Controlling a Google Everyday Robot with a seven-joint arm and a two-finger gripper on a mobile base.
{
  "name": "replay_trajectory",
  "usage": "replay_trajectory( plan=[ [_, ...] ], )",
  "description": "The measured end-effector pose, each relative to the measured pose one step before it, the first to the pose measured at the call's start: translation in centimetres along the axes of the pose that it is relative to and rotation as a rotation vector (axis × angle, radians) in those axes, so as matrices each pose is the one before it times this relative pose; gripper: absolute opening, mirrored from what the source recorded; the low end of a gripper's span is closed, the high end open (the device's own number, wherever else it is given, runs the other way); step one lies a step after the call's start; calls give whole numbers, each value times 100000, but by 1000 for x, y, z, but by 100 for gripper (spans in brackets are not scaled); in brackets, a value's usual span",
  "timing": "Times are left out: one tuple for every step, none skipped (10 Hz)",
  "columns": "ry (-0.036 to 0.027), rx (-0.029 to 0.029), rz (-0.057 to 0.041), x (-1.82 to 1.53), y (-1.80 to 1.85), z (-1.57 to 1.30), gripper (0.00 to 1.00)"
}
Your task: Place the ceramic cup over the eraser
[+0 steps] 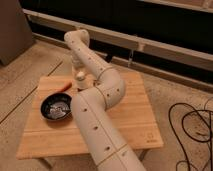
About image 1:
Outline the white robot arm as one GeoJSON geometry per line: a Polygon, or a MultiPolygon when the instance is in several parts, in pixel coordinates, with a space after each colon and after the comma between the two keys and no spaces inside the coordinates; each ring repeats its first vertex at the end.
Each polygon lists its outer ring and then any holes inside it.
{"type": "Polygon", "coordinates": [[[98,82],[71,100],[73,118],[98,171],[146,171],[106,113],[125,95],[121,75],[89,48],[87,30],[69,31],[64,40],[71,49],[74,67],[85,67],[98,82]]]}

